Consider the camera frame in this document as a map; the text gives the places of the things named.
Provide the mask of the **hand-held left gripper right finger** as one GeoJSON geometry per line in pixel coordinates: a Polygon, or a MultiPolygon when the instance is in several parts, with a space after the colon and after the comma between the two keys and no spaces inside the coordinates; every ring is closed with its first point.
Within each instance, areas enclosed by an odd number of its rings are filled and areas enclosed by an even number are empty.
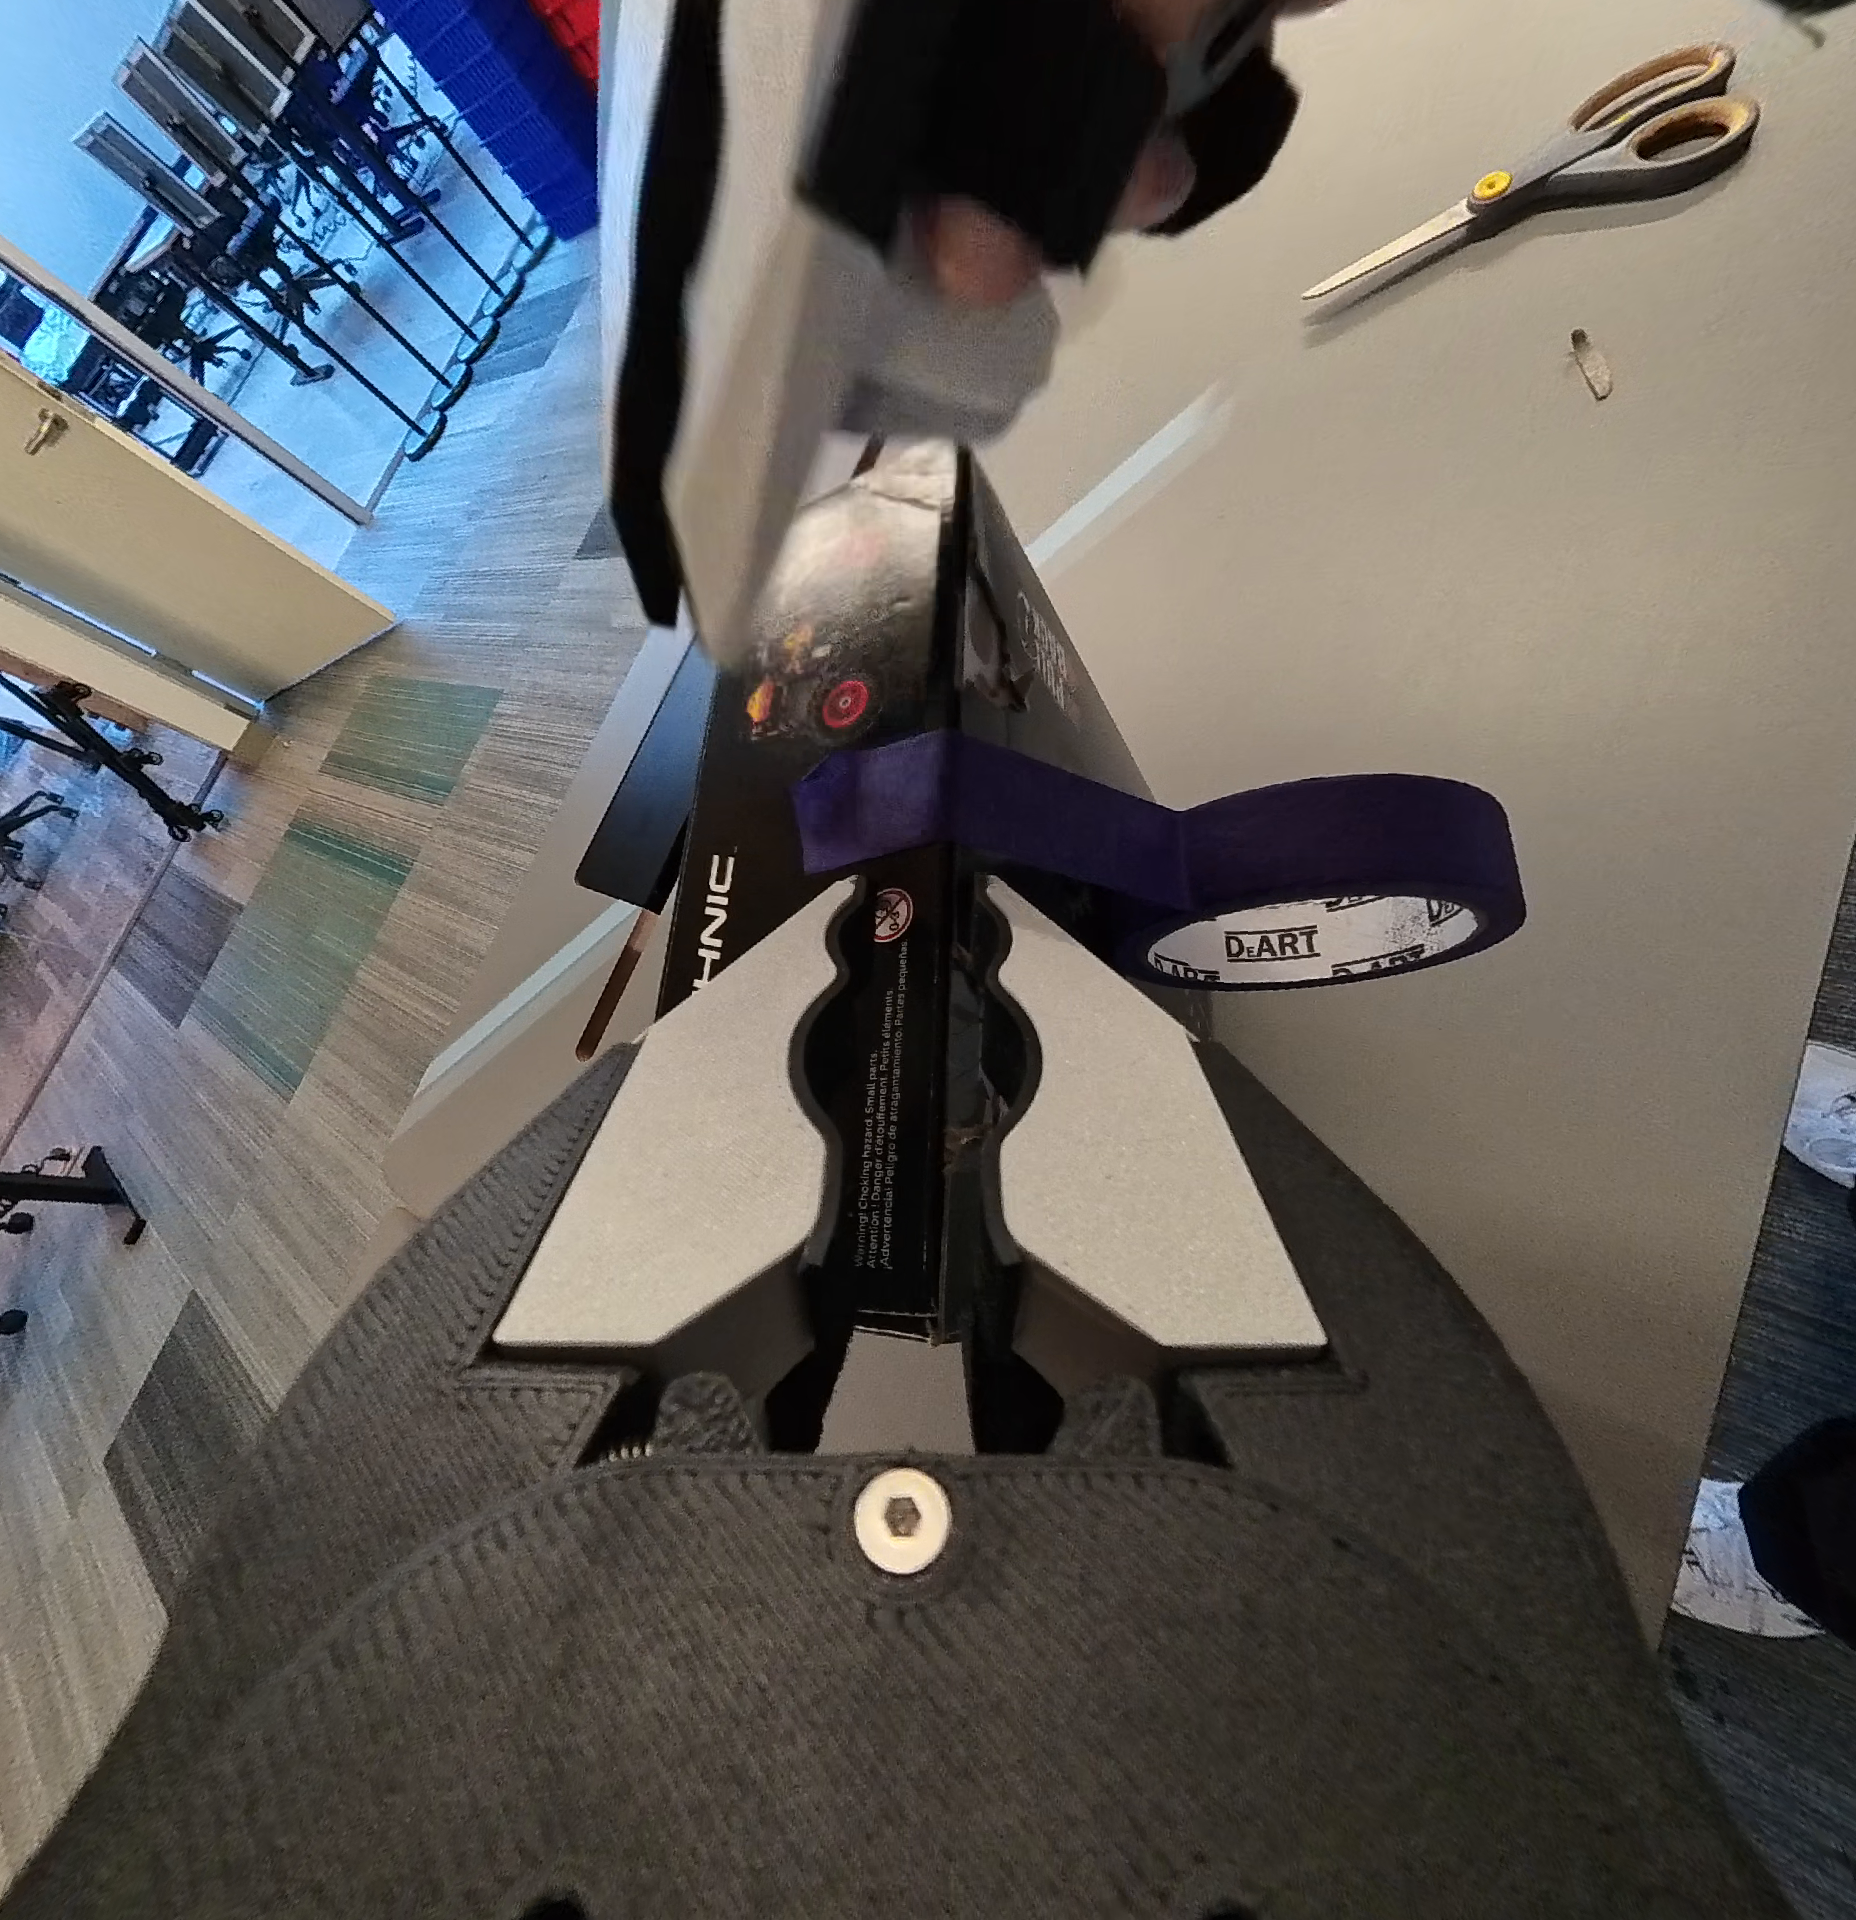
{"type": "Polygon", "coordinates": [[[1010,882],[985,901],[1005,933],[995,991],[1035,1048],[995,1161],[1014,1357],[1067,1400],[1328,1361],[1194,1032],[1010,882]]]}

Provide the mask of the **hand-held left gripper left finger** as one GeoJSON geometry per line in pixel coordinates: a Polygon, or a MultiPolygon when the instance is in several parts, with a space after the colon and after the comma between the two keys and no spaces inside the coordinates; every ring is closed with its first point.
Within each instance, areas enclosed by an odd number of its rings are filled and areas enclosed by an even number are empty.
{"type": "Polygon", "coordinates": [[[795,1040],[838,984],[831,882],[643,1032],[493,1327],[500,1357],[603,1357],[652,1378],[720,1370],[765,1400],[813,1353],[802,1251],[827,1141],[795,1040]]]}

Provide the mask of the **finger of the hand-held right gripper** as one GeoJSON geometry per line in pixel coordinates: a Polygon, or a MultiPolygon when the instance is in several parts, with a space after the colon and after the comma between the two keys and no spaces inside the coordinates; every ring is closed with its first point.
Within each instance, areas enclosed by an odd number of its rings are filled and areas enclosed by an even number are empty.
{"type": "Polygon", "coordinates": [[[878,263],[801,199],[851,4],[602,6],[602,465],[652,624],[752,652],[878,263]]]}

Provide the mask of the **black tractor-print toy box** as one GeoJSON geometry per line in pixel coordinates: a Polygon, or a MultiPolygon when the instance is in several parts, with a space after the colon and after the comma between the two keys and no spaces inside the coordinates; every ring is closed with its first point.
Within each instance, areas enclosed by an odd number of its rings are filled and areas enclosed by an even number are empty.
{"type": "MultiPolygon", "coordinates": [[[[749,665],[712,681],[660,1008],[827,890],[802,870],[802,775],[948,726],[1149,795],[982,465],[888,440],[801,510],[749,665]]],[[[859,1327],[1005,1357],[1021,1273],[989,1236],[982,1171],[1027,1062],[985,998],[985,866],[923,846],[851,874],[848,984],[802,1058],[838,1171],[807,1264],[859,1327]]]]}

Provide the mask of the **purple tape roll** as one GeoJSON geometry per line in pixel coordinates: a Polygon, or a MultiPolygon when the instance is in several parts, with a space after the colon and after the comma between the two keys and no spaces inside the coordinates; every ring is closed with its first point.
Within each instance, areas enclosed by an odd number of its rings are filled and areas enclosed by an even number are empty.
{"type": "Polygon", "coordinates": [[[1460,779],[1331,775],[1165,807],[923,733],[795,791],[813,874],[960,846],[1149,984],[1267,994],[1422,972],[1525,927],[1504,803],[1460,779]]]}

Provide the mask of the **grey scissors yellow pivot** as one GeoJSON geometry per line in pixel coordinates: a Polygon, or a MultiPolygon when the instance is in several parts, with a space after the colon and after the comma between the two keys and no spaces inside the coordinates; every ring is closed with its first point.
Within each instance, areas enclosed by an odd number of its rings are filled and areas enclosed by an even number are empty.
{"type": "Polygon", "coordinates": [[[1627,66],[1544,148],[1492,165],[1437,220],[1309,285],[1300,307],[1349,308],[1539,210],[1670,199],[1717,177],[1762,127],[1762,103],[1733,91],[1733,71],[1729,43],[1686,43],[1627,66]]]}

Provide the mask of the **person's right hand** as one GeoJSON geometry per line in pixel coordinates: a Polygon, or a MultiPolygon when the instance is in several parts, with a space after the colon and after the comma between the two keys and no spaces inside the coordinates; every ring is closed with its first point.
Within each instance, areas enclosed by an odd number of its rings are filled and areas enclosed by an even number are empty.
{"type": "Polygon", "coordinates": [[[944,298],[1005,307],[1040,279],[1031,234],[969,199],[937,199],[919,213],[919,250],[944,298]]]}

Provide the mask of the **row of black pole stands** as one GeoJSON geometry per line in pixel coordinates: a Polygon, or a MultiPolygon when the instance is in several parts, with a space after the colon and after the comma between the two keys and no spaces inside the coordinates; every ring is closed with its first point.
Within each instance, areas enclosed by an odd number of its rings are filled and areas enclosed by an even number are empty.
{"type": "Polygon", "coordinates": [[[553,232],[419,57],[368,10],[342,43],[243,4],[269,95],[246,138],[288,263],[318,290],[307,335],[430,458],[496,355],[553,232]]]}

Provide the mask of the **black office chair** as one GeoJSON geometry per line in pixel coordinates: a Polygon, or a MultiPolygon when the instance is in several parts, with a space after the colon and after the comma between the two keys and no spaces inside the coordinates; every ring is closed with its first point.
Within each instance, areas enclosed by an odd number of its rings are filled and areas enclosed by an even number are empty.
{"type": "Polygon", "coordinates": [[[125,246],[91,298],[201,385],[210,385],[214,368],[246,362],[260,351],[283,359],[295,385],[318,385],[340,372],[330,362],[295,351],[283,330],[246,315],[234,293],[214,290],[186,254],[179,228],[125,246]]]}

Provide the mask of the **white door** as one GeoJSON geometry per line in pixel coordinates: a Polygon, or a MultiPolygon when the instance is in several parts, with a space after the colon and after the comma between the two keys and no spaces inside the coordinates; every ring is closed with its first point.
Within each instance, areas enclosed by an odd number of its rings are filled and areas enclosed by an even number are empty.
{"type": "Polygon", "coordinates": [[[246,752],[394,611],[0,351],[0,669],[246,752]]]}

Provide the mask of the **person's white shoe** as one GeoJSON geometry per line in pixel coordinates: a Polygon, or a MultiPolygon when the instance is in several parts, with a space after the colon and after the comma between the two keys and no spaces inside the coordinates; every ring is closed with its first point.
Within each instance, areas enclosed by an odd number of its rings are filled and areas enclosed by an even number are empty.
{"type": "Polygon", "coordinates": [[[1856,1190],[1856,1053],[1810,1040],[1782,1143],[1815,1178],[1856,1190]]]}
{"type": "Polygon", "coordinates": [[[1740,1484],[1703,1477],[1670,1614],[1759,1640],[1810,1640],[1825,1630],[1777,1594],[1753,1562],[1740,1484]]]}

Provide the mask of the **person's dark trouser leg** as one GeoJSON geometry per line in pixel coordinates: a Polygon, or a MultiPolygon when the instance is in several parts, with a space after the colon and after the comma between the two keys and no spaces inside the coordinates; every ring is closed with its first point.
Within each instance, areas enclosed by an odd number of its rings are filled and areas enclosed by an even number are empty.
{"type": "Polygon", "coordinates": [[[1740,1484],[1759,1574],[1856,1649],[1856,1415],[1825,1419],[1740,1484]]]}

